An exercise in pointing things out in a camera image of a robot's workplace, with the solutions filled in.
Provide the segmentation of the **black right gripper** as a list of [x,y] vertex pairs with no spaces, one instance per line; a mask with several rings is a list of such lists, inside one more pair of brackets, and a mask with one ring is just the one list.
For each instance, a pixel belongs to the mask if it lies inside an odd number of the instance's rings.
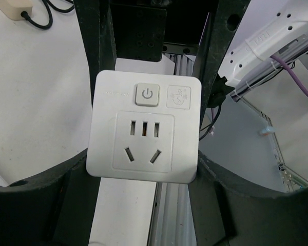
[[116,59],[159,62],[164,53],[196,55],[195,77],[208,104],[220,65],[250,1],[75,0],[90,83]]

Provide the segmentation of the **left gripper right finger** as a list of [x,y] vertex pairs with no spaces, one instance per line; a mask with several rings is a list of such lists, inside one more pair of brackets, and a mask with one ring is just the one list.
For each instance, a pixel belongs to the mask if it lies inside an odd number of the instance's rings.
[[308,245],[308,188],[268,189],[199,153],[188,190],[198,245]]

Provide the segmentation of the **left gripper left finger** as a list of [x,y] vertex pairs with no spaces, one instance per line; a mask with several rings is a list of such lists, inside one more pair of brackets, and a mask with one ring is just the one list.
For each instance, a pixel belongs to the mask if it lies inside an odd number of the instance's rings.
[[0,245],[89,244],[100,179],[86,157],[0,187]]

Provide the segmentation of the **white cube socket adapter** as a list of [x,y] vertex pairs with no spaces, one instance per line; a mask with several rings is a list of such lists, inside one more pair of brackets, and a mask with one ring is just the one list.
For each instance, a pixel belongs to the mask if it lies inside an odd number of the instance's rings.
[[96,77],[86,170],[93,177],[191,183],[201,83],[191,76],[105,70]]

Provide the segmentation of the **beige red power strip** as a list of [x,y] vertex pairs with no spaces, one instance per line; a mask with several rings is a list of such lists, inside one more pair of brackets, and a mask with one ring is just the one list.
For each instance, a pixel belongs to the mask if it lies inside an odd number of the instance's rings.
[[13,21],[21,21],[24,18],[22,12],[32,14],[33,3],[30,0],[0,0],[1,12]]

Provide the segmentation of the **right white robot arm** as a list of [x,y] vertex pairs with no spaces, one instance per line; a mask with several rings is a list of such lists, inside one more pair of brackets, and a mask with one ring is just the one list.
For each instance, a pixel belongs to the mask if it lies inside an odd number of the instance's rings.
[[117,58],[159,62],[163,53],[196,57],[193,75],[202,83],[201,106],[219,106],[249,74],[303,35],[289,62],[308,50],[308,1],[289,1],[272,20],[238,47],[230,44],[249,1],[75,1],[89,66],[90,85]]

